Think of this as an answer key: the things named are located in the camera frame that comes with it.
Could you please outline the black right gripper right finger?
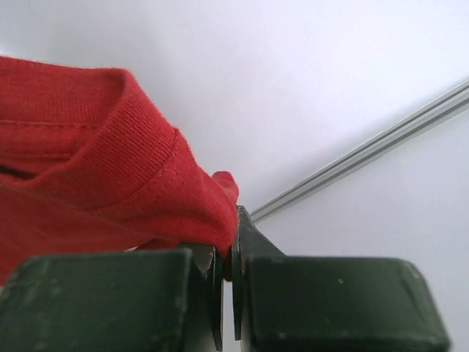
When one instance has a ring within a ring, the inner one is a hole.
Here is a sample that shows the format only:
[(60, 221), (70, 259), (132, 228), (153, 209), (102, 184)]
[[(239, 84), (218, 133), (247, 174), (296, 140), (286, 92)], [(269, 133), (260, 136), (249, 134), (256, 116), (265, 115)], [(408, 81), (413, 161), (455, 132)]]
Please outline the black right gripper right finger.
[(409, 261), (289, 256), (239, 207), (231, 249), (243, 351), (449, 351), (430, 289)]

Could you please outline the red t-shirt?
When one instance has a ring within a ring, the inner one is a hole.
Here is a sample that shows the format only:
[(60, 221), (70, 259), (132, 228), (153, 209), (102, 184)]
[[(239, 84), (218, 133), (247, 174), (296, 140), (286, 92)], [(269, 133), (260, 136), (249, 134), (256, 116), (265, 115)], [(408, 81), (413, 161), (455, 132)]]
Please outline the red t-shirt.
[(1, 280), (39, 254), (215, 247), (239, 190), (207, 174), (132, 74), (1, 58)]

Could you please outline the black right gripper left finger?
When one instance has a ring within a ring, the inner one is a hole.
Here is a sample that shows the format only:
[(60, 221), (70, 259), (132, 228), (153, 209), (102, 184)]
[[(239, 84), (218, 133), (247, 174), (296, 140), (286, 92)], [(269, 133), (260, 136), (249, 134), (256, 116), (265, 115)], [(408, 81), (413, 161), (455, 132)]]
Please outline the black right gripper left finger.
[(1, 291), (3, 351), (221, 351), (222, 330), (206, 246), (35, 256)]

